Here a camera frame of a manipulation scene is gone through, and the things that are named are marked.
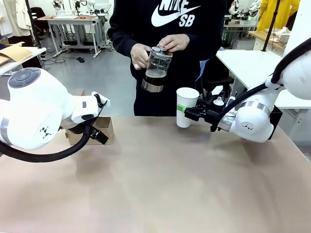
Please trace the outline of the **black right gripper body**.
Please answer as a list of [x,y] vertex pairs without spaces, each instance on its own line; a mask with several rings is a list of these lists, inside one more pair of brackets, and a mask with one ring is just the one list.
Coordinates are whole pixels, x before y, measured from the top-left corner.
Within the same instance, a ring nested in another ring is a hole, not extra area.
[[207,105],[206,108],[202,109],[201,117],[204,119],[205,122],[213,124],[217,115],[220,113],[220,106],[215,105],[211,101],[206,101]]

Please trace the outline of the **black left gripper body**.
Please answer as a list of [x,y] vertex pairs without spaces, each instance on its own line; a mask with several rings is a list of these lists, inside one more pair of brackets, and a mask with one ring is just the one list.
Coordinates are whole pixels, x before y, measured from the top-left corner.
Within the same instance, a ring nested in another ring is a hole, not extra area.
[[70,117],[67,117],[66,119],[63,119],[61,121],[60,128],[69,130],[73,134],[82,134],[86,131],[86,127],[90,128],[90,132],[93,132],[95,130],[95,127],[93,124],[96,121],[96,117],[92,119],[88,119],[82,123],[74,123]]

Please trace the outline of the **person's left hand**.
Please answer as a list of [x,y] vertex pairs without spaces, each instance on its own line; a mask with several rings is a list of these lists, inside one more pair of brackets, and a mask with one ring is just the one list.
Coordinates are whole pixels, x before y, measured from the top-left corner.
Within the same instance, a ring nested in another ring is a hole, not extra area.
[[184,50],[189,42],[190,39],[186,34],[172,34],[162,38],[158,45],[166,51],[173,53],[175,51]]

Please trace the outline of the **person's right hand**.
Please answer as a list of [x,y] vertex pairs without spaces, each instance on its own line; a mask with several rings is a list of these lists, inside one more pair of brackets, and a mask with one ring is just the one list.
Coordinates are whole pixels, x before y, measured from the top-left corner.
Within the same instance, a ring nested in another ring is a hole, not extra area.
[[135,44],[130,51],[132,64],[135,70],[144,69],[149,62],[149,55],[151,48],[143,44]]

